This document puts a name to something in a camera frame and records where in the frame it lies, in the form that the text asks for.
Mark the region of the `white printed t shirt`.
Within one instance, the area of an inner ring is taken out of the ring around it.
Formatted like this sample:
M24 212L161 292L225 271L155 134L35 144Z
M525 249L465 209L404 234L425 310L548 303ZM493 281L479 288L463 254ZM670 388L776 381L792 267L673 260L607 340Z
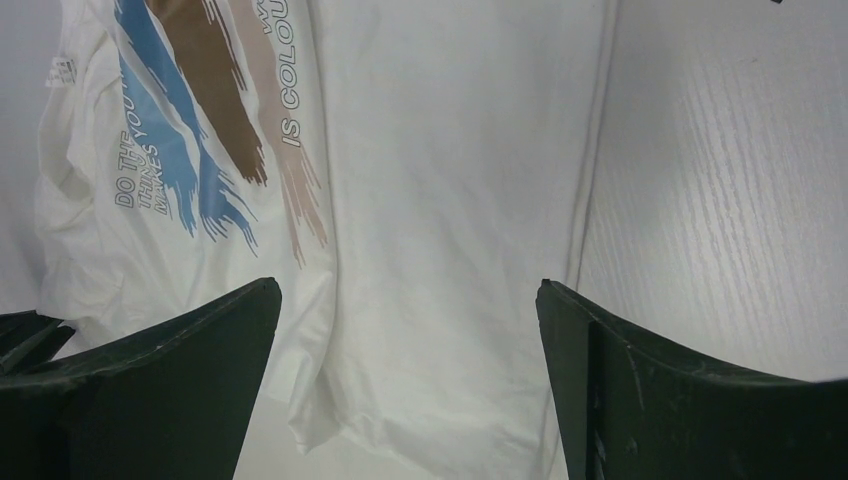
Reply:
M535 297L577 275L616 2L59 9L40 313L92 348L272 277L301 451L565 476Z

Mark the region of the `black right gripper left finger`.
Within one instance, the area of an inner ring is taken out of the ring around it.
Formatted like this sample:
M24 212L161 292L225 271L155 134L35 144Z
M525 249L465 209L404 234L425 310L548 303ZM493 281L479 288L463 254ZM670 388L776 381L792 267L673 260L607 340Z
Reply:
M230 479L281 309L260 278L71 356L60 319L1 318L5 479Z

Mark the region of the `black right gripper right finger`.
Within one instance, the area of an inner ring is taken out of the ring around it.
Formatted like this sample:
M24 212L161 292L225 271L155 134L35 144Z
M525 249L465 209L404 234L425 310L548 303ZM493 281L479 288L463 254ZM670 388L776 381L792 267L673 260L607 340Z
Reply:
M843 479L847 383L716 359L544 280L536 310L572 479Z

